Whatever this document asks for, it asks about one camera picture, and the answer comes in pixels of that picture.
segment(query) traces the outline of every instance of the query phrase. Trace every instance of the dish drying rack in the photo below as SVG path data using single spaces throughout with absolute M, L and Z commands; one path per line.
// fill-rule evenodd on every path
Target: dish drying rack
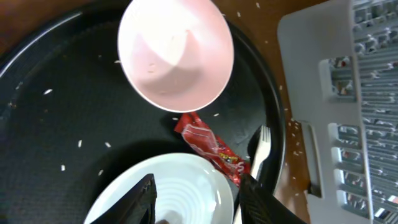
M 398 0 L 330 0 L 278 27 L 312 223 L 398 223 Z

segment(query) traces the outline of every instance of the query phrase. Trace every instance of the pink bowl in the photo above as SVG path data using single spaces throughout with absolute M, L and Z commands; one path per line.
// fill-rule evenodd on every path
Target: pink bowl
M 133 0 L 119 26 L 118 52 L 134 89 L 179 113 L 213 102 L 234 60 L 228 25 L 210 0 Z

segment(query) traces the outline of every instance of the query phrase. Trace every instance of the plate rim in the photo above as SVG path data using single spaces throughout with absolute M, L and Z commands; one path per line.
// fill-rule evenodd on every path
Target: plate rim
M 95 206 L 102 206 L 103 205 L 103 204 L 100 204 L 101 200 L 105 200 L 106 198 L 108 198 L 109 194 L 111 194 L 112 191 L 115 191 L 118 188 L 119 184 L 121 184 L 124 181 L 128 180 L 128 179 L 125 179 L 126 176 L 130 176 L 133 173 L 137 172 L 140 168 L 143 168 L 143 167 L 151 165 L 151 164 L 155 164 L 156 162 L 159 162 L 160 160 L 163 160 L 163 161 L 166 161 L 166 160 L 184 161 L 184 159 L 182 157 L 185 157 L 186 159 L 193 159 L 193 160 L 200 161 L 200 163 L 193 163 L 193 164 L 197 165 L 198 167 L 206 167 L 206 168 L 210 169 L 211 171 L 213 171 L 213 176 L 212 177 L 216 180 L 215 182 L 217 184 L 223 185 L 222 186 L 223 194 L 228 194 L 228 197 L 224 198 L 223 203 L 228 203 L 229 206 L 232 208 L 229 211 L 229 213 L 230 213 L 230 215 L 229 215 L 230 222 L 226 222 L 226 223 L 232 223 L 233 214 L 234 214 L 234 198 L 233 198 L 233 195 L 232 195 L 231 187 L 229 186 L 226 177 L 220 171 L 216 170 L 214 168 L 214 166 L 211 164 L 211 162 L 209 162 L 208 160 L 206 160 L 206 159 L 204 159 L 204 158 L 202 158 L 200 156 L 197 156 L 195 154 L 182 153 L 182 152 L 167 153 L 167 154 L 162 154 L 162 155 L 158 155 L 158 156 L 154 156 L 154 157 L 148 158 L 148 159 L 146 159 L 144 161 L 140 161 L 139 163 L 134 164 L 133 166 L 131 166 L 130 168 L 125 170 L 123 173 L 119 174 L 97 196 L 97 198 L 95 199 L 94 203 L 91 205 L 91 207 L 90 207 L 90 209 L 89 209 L 89 211 L 88 211 L 83 223 L 84 224 L 90 224 L 90 223 L 95 221 L 98 217 L 100 217 L 105 212 L 105 211 L 102 212 L 98 217 L 95 217 L 95 215 L 91 215 L 91 216 L 94 216 L 95 218 L 91 218 L 90 217 L 90 214 L 92 214 L 94 212 Z

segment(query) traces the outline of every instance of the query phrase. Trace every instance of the tray rim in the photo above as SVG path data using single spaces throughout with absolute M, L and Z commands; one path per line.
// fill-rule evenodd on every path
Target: tray rim
M 22 55 L 29 47 L 34 45 L 36 41 L 40 38 L 44 37 L 46 34 L 51 32 L 53 29 L 62 26 L 62 24 L 71 21 L 79 16 L 84 14 L 95 13 L 99 11 L 106 11 L 110 10 L 112 7 L 116 9 L 120 9 L 121 7 L 127 7 L 130 3 L 130 0 L 120 0 L 120 1 L 97 1 L 97 2 L 89 2 L 79 8 L 76 8 L 72 11 L 66 12 L 61 16 L 58 16 L 54 19 L 49 20 L 44 25 L 38 26 L 36 30 L 31 32 L 30 34 L 23 37 L 16 45 L 11 47 L 10 49 L 6 50 L 2 55 L 0 55 L 0 81 L 2 76 L 7 72 L 8 68 L 17 60 L 17 58 Z M 277 85 L 275 82 L 275 78 L 271 73 L 271 70 L 267 66 L 263 56 L 255 47 L 255 45 L 251 42 L 249 37 L 247 37 L 243 31 L 238 29 L 234 24 L 227 20 L 229 25 L 229 29 L 233 37 L 239 39 L 240 43 L 242 43 L 246 50 L 253 56 L 255 59 L 255 63 L 258 64 L 260 70 L 265 75 L 266 80 L 269 84 L 269 87 L 272 91 L 272 97 L 274 104 L 276 106 L 275 110 L 277 111 L 274 116 L 277 117 L 278 124 L 279 124 L 279 154 L 280 154 L 280 162 L 278 167 L 278 174 L 276 175 L 275 185 L 273 186 L 271 193 L 275 195 L 277 186 L 280 182 L 280 177 L 282 175 L 282 169 L 284 167 L 285 162 L 285 145 L 286 145 L 286 127 L 285 127 L 285 116 L 283 113 L 283 105 L 282 100 L 277 91 Z

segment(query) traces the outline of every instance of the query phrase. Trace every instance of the black object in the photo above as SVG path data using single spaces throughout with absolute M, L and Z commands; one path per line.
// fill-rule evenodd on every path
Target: black object
M 68 13 L 0 59 L 0 217 L 9 223 L 82 223 L 102 190 L 129 167 L 159 154 L 193 153 L 172 131 L 180 115 L 143 100 L 114 62 L 128 3 L 100 1 Z M 258 127 L 271 127 L 271 154 L 259 181 L 272 193 L 285 151 L 282 105 L 259 52 L 229 27 L 232 77 L 198 114 L 243 159 L 256 149 L 249 142 L 257 142 Z M 238 188 L 231 188 L 236 197 Z
M 305 224 L 250 175 L 243 175 L 239 199 L 243 224 Z
M 156 197 L 155 177 L 147 174 L 92 224 L 154 224 Z

